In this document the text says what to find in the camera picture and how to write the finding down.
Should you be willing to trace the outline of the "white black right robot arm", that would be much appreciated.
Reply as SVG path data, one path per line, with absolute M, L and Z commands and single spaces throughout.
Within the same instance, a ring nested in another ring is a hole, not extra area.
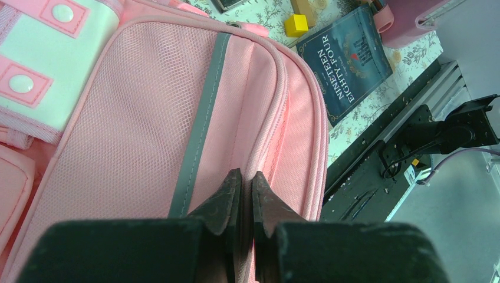
M 381 177 L 391 179 L 399 174 L 404 163 L 421 154 L 449 154 L 499 144 L 499 95 L 493 94 L 462 103 L 444 120 L 433 121 L 427 105 L 419 107 L 379 151 L 383 164 Z

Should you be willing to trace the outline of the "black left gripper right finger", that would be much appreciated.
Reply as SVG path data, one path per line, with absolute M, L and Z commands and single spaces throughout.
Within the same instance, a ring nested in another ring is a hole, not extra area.
M 448 282 L 429 238 L 405 223 L 311 222 L 252 179 L 258 282 Z

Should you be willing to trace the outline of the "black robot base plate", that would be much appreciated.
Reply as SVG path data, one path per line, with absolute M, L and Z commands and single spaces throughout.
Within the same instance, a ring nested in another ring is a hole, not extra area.
M 403 154 L 390 146 L 392 153 L 380 157 L 383 147 L 409 123 L 442 119 L 446 106 L 464 89 L 457 61 L 431 63 L 328 168 L 320 220 L 384 221 L 410 186 L 403 175 L 410 162 L 400 165 L 396 177 L 385 179 L 384 166 Z

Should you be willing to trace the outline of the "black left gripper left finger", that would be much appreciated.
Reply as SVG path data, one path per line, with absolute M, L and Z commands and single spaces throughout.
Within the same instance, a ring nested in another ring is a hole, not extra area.
M 235 282 L 241 188 L 232 169 L 182 218 L 56 223 L 17 282 Z

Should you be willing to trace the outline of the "pink student backpack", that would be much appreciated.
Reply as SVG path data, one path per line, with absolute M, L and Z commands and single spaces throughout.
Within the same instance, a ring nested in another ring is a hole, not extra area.
M 181 1 L 1 2 L 1 281 L 65 221 L 187 216 L 242 176 L 235 282 L 255 281 L 252 179 L 319 218 L 327 119 L 310 67 Z

